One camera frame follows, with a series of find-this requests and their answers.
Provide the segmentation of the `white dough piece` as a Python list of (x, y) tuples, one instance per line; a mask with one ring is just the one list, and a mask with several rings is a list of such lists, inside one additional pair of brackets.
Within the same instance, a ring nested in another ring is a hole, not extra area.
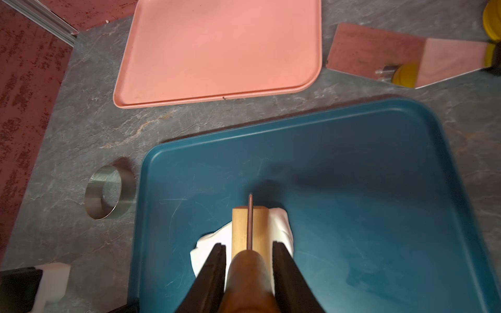
[[(247, 208), (235, 208), (233, 221), (226, 224), (214, 233), (201, 237), (196, 244), (196, 248), (190, 252), (191, 263), (194, 274), (198, 276), (212, 248), (220, 243), (226, 247), (226, 278), (224, 290), (226, 290), (226, 280), (233, 257), (246, 246), (247, 231)], [(284, 243), (290, 255), (293, 254), (293, 235), (288, 221), (287, 212), (281, 208), (266, 209), (265, 207), (254, 207), (253, 213), (253, 250), (257, 251), (265, 259), (273, 294), (275, 286), (272, 268), (272, 245), (277, 241)]]

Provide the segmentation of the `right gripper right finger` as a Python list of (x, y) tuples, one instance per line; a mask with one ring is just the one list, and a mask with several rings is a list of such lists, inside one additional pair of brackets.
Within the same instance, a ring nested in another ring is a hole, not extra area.
[(325, 312), (284, 243), (273, 242), (272, 268), (280, 312)]

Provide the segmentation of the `left corner aluminium post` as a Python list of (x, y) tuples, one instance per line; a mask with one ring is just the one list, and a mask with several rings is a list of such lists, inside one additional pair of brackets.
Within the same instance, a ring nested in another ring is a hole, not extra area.
[(78, 31), (37, 0), (3, 0), (5, 4), (23, 14), (72, 48)]

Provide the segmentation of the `yellow cup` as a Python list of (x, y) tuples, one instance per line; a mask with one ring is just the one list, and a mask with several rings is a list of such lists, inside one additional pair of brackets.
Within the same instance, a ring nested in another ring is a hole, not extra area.
[(500, 0), (488, 1), (482, 21), (487, 36), (495, 42), (500, 42)]

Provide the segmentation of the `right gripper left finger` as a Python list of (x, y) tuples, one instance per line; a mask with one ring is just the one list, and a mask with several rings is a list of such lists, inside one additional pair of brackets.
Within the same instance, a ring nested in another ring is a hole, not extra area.
[(176, 312), (218, 312), (224, 296), (226, 247), (217, 243)]

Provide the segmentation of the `wooden rolling pin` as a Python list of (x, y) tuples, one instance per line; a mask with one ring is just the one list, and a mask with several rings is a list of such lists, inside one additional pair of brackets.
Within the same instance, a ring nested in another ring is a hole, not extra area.
[(219, 312), (279, 312), (265, 259), (253, 250), (253, 213), (249, 195), (246, 246), (232, 259)]

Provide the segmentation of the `metal dough scraper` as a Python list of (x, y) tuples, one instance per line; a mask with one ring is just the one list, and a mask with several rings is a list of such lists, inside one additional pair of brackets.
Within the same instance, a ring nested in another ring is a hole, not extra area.
[(326, 66), (339, 73), (419, 89), (480, 70), (500, 75), (500, 44), (340, 23)]

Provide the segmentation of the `metal ring cutter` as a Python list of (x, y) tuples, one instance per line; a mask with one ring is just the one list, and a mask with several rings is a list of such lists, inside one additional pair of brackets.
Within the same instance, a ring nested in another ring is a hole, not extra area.
[(136, 181), (131, 171), (103, 166), (88, 181), (84, 207), (93, 220), (117, 219), (135, 204), (135, 195)]

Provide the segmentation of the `pink tray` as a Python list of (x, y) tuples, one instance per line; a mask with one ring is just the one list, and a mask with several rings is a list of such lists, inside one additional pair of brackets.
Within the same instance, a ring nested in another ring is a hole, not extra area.
[(297, 93), (321, 68), (320, 1), (139, 1), (113, 101), (131, 109)]

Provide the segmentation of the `teal tray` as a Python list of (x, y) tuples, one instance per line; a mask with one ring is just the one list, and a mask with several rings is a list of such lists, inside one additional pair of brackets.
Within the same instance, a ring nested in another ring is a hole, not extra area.
[(173, 312), (190, 251), (253, 195), (281, 207), (327, 312), (499, 312), (500, 287), (441, 124), (408, 99), (163, 143), (138, 187), (130, 302)]

